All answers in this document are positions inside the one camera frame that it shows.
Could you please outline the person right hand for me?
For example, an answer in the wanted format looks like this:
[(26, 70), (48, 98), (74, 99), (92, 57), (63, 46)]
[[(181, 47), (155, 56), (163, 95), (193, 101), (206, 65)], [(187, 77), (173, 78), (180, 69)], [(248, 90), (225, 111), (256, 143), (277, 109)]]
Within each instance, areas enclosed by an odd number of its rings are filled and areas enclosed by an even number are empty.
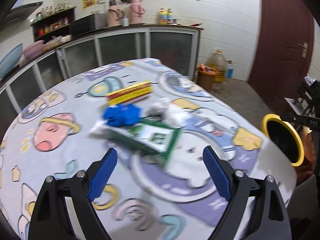
[(315, 143), (313, 142), (312, 130), (306, 126), (300, 131), (300, 138), (304, 147), (304, 155), (309, 163), (314, 163), (316, 160)]

